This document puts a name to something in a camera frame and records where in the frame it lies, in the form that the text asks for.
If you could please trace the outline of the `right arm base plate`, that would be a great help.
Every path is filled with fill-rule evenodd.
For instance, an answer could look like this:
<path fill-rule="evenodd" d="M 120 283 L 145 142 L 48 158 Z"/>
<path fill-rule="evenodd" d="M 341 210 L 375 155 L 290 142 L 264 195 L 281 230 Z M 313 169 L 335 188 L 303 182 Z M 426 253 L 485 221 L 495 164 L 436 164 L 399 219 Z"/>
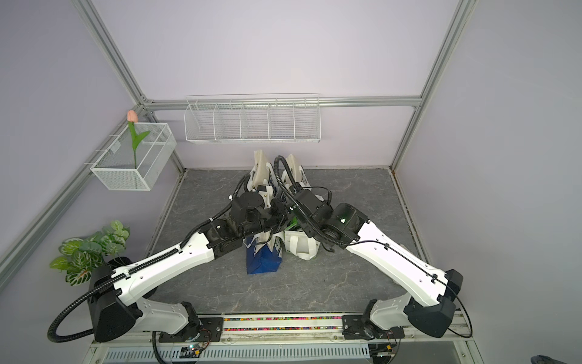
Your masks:
<path fill-rule="evenodd" d="M 396 339 L 398 341 L 405 337 L 402 327 L 392 327 L 387 330 L 379 329 L 371 322 L 365 321 L 363 315 L 343 315 L 342 329 L 342 335 L 347 340 Z"/>

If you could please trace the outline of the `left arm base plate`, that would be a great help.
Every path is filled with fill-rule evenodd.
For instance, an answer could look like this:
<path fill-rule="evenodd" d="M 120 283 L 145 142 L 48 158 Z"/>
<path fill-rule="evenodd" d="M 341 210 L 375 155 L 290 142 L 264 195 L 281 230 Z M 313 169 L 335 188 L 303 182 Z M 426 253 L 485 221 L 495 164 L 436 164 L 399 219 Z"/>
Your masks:
<path fill-rule="evenodd" d="M 158 341 L 160 343 L 215 342 L 220 341 L 223 328 L 224 319 L 222 317 L 202 317 L 198 324 L 189 323 L 174 335 L 161 332 Z"/>

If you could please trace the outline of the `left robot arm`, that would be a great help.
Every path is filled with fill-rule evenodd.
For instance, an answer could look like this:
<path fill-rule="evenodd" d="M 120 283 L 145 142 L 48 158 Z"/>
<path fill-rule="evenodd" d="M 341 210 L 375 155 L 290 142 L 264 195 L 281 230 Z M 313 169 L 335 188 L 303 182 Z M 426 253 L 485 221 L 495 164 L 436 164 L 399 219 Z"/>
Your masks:
<path fill-rule="evenodd" d="M 195 341 L 203 330 L 191 303 L 162 303 L 146 295 L 178 275 L 239 248 L 244 239 L 276 233 L 287 219 L 279 199 L 266 203 L 257 192 L 234 197 L 215 217 L 195 226 L 180 243 L 149 258 L 115 269 L 91 282 L 90 290 L 67 306 L 48 328 L 51 342 L 64 343 L 92 335 L 103 343 L 131 331 L 165 332 Z M 82 303 L 88 303 L 92 328 L 59 335 L 62 322 Z"/>

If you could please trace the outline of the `blue beige tote bag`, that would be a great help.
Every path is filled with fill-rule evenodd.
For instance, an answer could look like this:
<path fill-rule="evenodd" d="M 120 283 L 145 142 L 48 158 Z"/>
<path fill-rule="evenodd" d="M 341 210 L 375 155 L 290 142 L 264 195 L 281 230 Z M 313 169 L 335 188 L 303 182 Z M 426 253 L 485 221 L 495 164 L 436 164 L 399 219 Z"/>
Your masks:
<path fill-rule="evenodd" d="M 262 232 L 243 239 L 248 275 L 276 272 L 282 263 L 283 232 Z"/>

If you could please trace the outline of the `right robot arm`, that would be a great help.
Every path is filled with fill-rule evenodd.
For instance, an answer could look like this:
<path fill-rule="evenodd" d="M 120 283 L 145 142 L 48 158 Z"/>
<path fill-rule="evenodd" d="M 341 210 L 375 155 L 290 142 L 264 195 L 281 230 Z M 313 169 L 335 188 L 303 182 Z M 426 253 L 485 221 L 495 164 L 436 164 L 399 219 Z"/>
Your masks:
<path fill-rule="evenodd" d="M 405 289 L 405 294 L 395 299 L 368 303 L 360 321 L 364 338 L 379 338 L 403 326 L 412 326 L 432 338 L 442 338 L 450 330 L 460 303 L 463 277 L 459 272 L 443 271 L 418 259 L 350 204 L 332 207 L 307 189 L 288 193 L 286 198 L 309 237 L 370 262 Z"/>

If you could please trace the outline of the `green white takeout bag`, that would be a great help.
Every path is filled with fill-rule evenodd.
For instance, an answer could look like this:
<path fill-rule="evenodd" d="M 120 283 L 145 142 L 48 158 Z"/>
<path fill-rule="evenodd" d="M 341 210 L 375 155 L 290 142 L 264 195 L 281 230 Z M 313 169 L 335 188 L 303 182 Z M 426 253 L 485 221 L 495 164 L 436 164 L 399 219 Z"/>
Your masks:
<path fill-rule="evenodd" d="M 283 239 L 286 251 L 300 259 L 309 261 L 318 254 L 320 243 L 304 232 L 297 218 L 292 218 L 286 226 Z"/>

